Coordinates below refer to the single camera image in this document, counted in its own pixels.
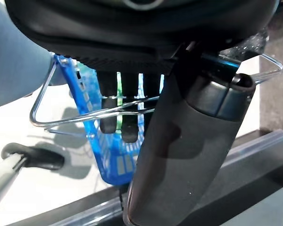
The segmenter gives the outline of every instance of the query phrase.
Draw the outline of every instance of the metal bar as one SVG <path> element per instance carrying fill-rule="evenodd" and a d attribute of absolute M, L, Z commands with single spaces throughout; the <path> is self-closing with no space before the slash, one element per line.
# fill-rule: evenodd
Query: metal bar
<path fill-rule="evenodd" d="M 279 61 L 277 61 L 276 59 L 266 55 L 266 54 L 262 54 L 261 55 L 263 58 L 265 58 L 266 60 L 272 62 L 273 64 L 275 64 L 279 69 L 273 72 L 262 72 L 262 73 L 257 73 L 252 75 L 252 78 L 254 79 L 254 81 L 256 82 L 256 84 L 260 84 L 266 80 L 271 79 L 272 77 L 283 73 L 283 64 Z M 77 136 L 77 137 L 86 137 L 88 135 L 84 135 L 84 134 L 70 134 L 70 133 L 66 133 L 63 131 L 59 131 L 59 130 L 53 130 L 51 128 L 53 127 L 57 127 L 63 124 L 68 124 L 68 123 L 76 123 L 76 122 L 83 122 L 83 121 L 90 121 L 90 120 L 98 120 L 98 119 L 103 119 L 103 118 L 108 118 L 108 117 L 113 117 L 113 116 L 119 116 L 119 115 L 140 115 L 140 114 L 146 114 L 146 113 L 150 113 L 154 111 L 154 108 L 148 108 L 148 109 L 142 109 L 142 110 L 126 110 L 127 107 L 130 107 L 132 105 L 137 105 L 140 103 L 145 103 L 148 101 L 155 101 L 158 100 L 159 97 L 152 97 L 152 98 L 143 98 L 143 99 L 138 99 L 135 101 L 132 101 L 130 103 L 125 103 L 122 104 L 120 106 L 111 108 L 111 109 L 101 109 L 98 111 L 94 111 L 91 113 L 86 113 L 86 114 L 82 114 L 79 116 L 75 116 L 75 117 L 71 117 L 71 118 L 66 118 L 66 119 L 62 119 L 62 120 L 58 120 L 58 121 L 49 121 L 49 122 L 40 122 L 36 120 L 36 113 L 38 111 L 38 108 L 40 106 L 40 103 L 44 97 L 44 94 L 46 92 L 46 89 L 50 83 L 50 80 L 57 68 L 57 65 L 60 62 L 58 60 L 54 61 L 54 63 L 52 64 L 52 69 L 49 72 L 45 83 L 42 86 L 42 89 L 33 105 L 33 108 L 30 112 L 30 121 L 31 123 L 36 126 L 36 127 L 45 127 L 46 130 L 48 132 L 51 133 L 57 133 L 57 134 L 65 134 L 65 135 L 71 135 L 71 136 Z"/>
<path fill-rule="evenodd" d="M 279 69 L 276 71 L 272 71 L 272 72 L 261 72 L 261 73 L 252 75 L 251 77 L 253 78 L 253 80 L 255 81 L 257 85 L 275 77 L 276 75 L 283 73 L 283 64 L 281 62 L 277 61 L 276 59 L 272 58 L 271 56 L 265 53 L 261 54 L 261 56 L 264 59 L 268 60 L 269 62 L 275 64 Z"/>

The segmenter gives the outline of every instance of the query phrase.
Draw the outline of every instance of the blue plastic basket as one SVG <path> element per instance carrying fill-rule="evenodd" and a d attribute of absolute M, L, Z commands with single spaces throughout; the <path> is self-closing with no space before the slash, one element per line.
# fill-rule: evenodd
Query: blue plastic basket
<path fill-rule="evenodd" d="M 78 63 L 78 68 L 80 70 L 79 77 L 75 73 L 65 73 L 65 79 L 68 82 L 79 113 L 85 114 L 100 110 L 102 95 L 100 93 L 96 71 L 81 63 Z M 138 98 L 144 97 L 142 77 L 143 75 L 140 74 Z M 121 90 L 118 90 L 118 96 L 121 95 Z M 139 109 L 141 108 L 143 108 L 143 104 L 139 104 Z M 120 118 L 118 116 L 117 121 L 118 129 L 120 129 L 121 116 Z M 94 152 L 101 177 L 105 182 L 112 185 L 121 185 L 129 183 L 132 180 L 137 156 L 144 140 L 143 122 L 143 115 L 139 115 L 138 140 L 130 144 L 122 141 L 118 129 L 114 134 L 103 134 L 100 130 L 100 122 L 98 120 L 84 122 L 86 134 Z"/>

